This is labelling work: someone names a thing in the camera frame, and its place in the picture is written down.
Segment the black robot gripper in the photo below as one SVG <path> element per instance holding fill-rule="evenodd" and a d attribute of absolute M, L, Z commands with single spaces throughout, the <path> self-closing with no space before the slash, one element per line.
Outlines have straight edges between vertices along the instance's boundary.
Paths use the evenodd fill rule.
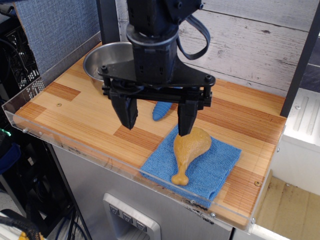
<path fill-rule="evenodd" d="M 174 102 L 178 104 L 178 133 L 191 133 L 198 110 L 209 107 L 211 88 L 216 80 L 212 75 L 188 67 L 178 57 L 181 46 L 178 28 L 155 36 L 128 25 L 126 35 L 132 46 L 135 76 L 141 83 L 172 86 Z M 111 103 L 121 124 L 131 130 L 138 116 L 137 100 L 126 96 L 112 96 Z"/>

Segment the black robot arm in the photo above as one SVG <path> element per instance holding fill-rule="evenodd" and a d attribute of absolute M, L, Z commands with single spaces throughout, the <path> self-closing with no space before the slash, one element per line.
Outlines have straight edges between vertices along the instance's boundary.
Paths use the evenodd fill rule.
<path fill-rule="evenodd" d="M 207 28 L 194 17 L 203 8 L 199 0 L 129 0 L 129 59 L 102 63 L 103 93 L 111 100 L 121 124 L 131 129 L 137 116 L 137 101 L 178 104 L 178 133 L 188 135 L 197 112 L 211 105 L 215 78 L 185 65 L 178 57 L 183 48 L 179 27 L 188 22 L 210 40 Z"/>

